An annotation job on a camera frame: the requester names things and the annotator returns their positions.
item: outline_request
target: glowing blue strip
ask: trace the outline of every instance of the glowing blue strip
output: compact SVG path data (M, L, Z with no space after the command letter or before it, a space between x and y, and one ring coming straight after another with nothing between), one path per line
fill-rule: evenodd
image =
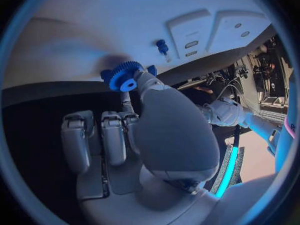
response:
M224 175L224 177L222 179L222 182L221 182L221 184L220 184L220 186L217 189L216 194L215 194L218 198L223 196L223 193L225 192L226 188L229 185L230 179L231 179L231 177L234 173L234 170L235 170L235 164L236 164L236 160L237 160L237 157L238 157L238 151L239 151L238 147L233 147L232 148L229 163L227 165L225 175Z

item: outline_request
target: blue led light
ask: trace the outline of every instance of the blue led light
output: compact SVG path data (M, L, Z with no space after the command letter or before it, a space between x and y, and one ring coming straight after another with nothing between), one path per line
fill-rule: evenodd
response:
M226 188L228 187L230 179L231 179L231 177L233 175L233 172L235 170L235 164L236 164L236 160L237 160L237 157L238 157L238 151L239 151L238 147L233 147L232 148L229 163L227 165L225 175L224 175L224 177L222 179L222 182L221 182L221 184L220 184L220 186L219 186L219 188L218 188L218 190L216 191L216 194L215 194L218 198L223 196L223 193L225 192Z

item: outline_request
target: blue gear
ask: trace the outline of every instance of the blue gear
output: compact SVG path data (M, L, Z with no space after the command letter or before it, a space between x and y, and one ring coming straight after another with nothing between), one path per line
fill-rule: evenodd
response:
M136 61L126 61L113 70L104 70L101 77L109 88L116 92L129 92L137 87L134 74L137 70L143 70L141 64Z

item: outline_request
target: pink object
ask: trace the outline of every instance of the pink object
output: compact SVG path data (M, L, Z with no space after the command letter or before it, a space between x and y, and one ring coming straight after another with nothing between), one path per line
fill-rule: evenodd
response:
M295 139L295 132L291 129L290 125L288 124L287 117L284 119L284 126L285 126L285 129L287 130L287 132L289 133L289 135L291 135L291 137L293 139Z

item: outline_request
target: dark floor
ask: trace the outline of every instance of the dark floor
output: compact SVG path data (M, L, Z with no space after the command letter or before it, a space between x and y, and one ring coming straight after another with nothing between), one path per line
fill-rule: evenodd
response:
M133 93L131 99L140 114L137 94ZM21 175L37 197L69 224L86 224L86 220L76 199L76 176L69 170L63 154L62 118L68 113L92 110L99 121L102 112L120 109L119 94L113 92L47 98L3 109L7 143ZM233 129L216 127L214 131L222 160L226 150L224 139Z

